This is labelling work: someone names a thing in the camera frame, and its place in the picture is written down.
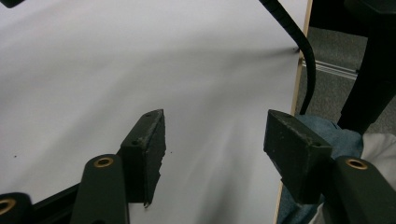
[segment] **white cloth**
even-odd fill
[[[306,0],[282,1],[301,27]],[[34,203],[163,108],[153,204],[131,223],[270,223],[268,109],[290,112],[296,45],[258,0],[26,0],[0,7],[0,193]]]
[[[361,158],[372,163],[396,190],[396,136],[390,133],[363,135]]]

